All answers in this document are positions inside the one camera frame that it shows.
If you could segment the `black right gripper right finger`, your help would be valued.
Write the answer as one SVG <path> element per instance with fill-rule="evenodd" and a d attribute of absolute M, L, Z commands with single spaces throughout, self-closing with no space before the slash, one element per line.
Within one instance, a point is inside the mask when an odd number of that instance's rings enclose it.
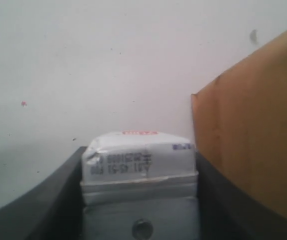
<path fill-rule="evenodd" d="M 202 240 L 287 240 L 287 219 L 252 199 L 196 153 Z"/>

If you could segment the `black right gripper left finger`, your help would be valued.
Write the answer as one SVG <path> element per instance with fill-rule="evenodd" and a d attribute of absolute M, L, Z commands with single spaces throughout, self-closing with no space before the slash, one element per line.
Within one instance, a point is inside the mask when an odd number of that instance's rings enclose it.
<path fill-rule="evenodd" d="M 80 240 L 83 197 L 79 147 L 32 190 L 0 208 L 0 240 Z"/>

